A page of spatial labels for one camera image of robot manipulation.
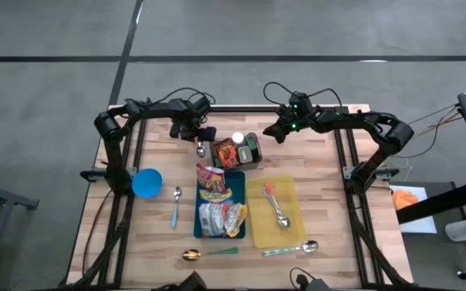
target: blue tray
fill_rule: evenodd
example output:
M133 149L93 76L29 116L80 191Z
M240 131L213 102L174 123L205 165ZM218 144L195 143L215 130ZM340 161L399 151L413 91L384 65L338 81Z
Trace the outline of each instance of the blue tray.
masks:
M232 192L233 202L246 205L246 175L243 172L226 172L226 188L230 188ZM201 230L201 220L199 220L199 206L207 203L199 195L199 190L204 190L197 183L197 199L195 200L195 223L193 224L193 236L195 238L230 238L230 237L203 237ZM240 225L240 232L233 238L244 238L246 235L246 221Z

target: metal bracket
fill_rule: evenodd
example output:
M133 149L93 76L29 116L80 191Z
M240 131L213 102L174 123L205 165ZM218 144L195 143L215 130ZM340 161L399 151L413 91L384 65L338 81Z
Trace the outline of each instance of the metal bracket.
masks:
M136 173L138 173L138 169L136 167L127 167L126 169L129 172L130 178L133 178L136 175ZM104 180L105 169L92 167L89 171L81 171L80 176L87 180L87 182L96 182L99 180Z
M355 167L349 166L349 167L343 167L343 176L345 179L350 179L352 177L352 171L354 170ZM375 171L375 179L379 179L382 181L389 181L394 175L398 174L400 172L399 169L396 168L390 168L386 165L382 165L377 168L377 171Z

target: green-handled spoon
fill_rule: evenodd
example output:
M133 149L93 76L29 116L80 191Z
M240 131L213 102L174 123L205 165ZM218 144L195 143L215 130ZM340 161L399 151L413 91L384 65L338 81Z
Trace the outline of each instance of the green-handled spoon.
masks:
M317 251L318 247L319 246L317 244L317 241L306 241L306 242L303 242L301 246L299 247L289 247L289 248L284 248L284 249L279 249L279 250L264 251L262 252L262 256L279 255L279 254L284 254L287 252L297 251L297 250L302 250L305 254L308 254L308 253Z
M221 251L211 251L205 254L202 254L198 250L190 249L190 250L184 251L183 259L187 261L194 261L194 260L200 259L203 255L224 255L224 254L238 254L238 253L239 253L238 247L232 247L230 249L221 250Z

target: white paper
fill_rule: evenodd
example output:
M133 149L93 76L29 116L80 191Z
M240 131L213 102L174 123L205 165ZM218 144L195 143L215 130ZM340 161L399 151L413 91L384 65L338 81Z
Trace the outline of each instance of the white paper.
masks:
M421 187L406 187L399 185L389 185L393 191L404 190L411 192L418 198L418 202L427 199L426 189ZM416 234L436 234L436 225L432 216L424 217L416 221L403 223L400 225L400 231L403 233L416 233Z

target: white bottle cap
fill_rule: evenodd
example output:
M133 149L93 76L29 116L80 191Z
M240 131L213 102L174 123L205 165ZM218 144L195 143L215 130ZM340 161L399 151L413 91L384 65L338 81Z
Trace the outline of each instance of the white bottle cap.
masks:
M240 145L244 142L244 135L242 133L233 133L231 139L235 144Z

